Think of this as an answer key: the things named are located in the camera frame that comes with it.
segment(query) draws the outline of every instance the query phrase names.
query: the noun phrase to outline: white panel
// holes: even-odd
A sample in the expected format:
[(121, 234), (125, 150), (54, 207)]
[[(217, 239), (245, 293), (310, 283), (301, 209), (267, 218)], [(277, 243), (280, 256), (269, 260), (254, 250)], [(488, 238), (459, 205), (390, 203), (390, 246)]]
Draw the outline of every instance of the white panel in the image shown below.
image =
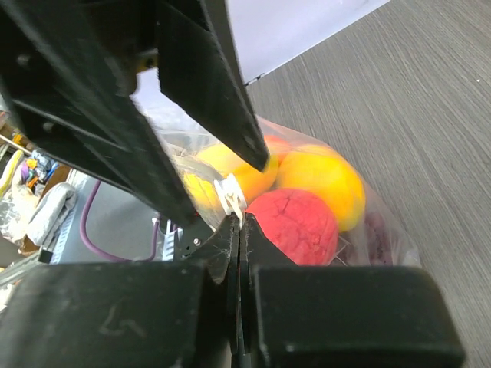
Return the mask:
[(387, 2), (228, 0), (244, 81), (275, 70)]

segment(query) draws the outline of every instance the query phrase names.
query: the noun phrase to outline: wood grain surface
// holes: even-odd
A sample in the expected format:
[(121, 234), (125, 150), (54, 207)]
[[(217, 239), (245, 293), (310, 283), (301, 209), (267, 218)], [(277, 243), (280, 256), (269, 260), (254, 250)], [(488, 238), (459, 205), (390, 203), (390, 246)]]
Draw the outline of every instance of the wood grain surface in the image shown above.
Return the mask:
[(491, 2), (392, 0), (249, 88), (256, 111), (345, 155), (491, 367)]

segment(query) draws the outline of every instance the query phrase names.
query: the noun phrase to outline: cable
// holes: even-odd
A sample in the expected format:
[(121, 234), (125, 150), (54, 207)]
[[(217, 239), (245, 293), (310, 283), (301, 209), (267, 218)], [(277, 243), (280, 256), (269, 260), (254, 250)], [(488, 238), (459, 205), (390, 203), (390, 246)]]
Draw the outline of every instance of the cable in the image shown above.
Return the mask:
[[(84, 210), (82, 211), (82, 217), (80, 220), (80, 236), (82, 237), (82, 242), (85, 244), (87, 249), (96, 255), (105, 258), (112, 262), (132, 262), (136, 261), (133, 259), (118, 257), (117, 255), (112, 255), (111, 253), (107, 253), (103, 251), (99, 247), (97, 247), (88, 237), (87, 235), (87, 218), (89, 216), (89, 212), (91, 210), (92, 202), (97, 194), (97, 191), (101, 187), (101, 181), (97, 180), (87, 202), (85, 203)], [(159, 226), (160, 226), (160, 214), (157, 214), (157, 218), (155, 223), (153, 224), (153, 235), (152, 235), (152, 251), (150, 253), (150, 257), (141, 259), (138, 261), (152, 261), (157, 254), (157, 238), (159, 234)]]

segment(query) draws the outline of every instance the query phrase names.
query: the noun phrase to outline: white cloth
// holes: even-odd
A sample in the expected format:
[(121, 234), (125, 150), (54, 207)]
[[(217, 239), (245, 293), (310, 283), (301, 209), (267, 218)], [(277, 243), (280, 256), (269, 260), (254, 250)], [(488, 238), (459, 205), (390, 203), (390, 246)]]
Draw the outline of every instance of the white cloth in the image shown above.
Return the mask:
[(27, 236), (37, 246), (49, 246), (56, 231), (75, 206), (73, 186), (60, 182), (41, 199), (28, 225)]

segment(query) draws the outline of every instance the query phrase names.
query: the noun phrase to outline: bag of toy fruit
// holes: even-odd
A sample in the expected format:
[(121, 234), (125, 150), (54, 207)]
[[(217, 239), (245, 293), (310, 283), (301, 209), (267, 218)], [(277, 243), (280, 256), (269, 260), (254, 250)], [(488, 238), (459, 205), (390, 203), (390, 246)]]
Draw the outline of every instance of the bag of toy fruit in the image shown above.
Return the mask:
[(170, 129), (155, 111), (147, 116), (210, 227), (225, 217), (213, 182), (233, 174), (246, 211), (297, 265), (420, 266), (417, 249), (381, 198), (327, 144), (259, 117), (270, 153), (259, 172), (190, 118), (176, 119)]

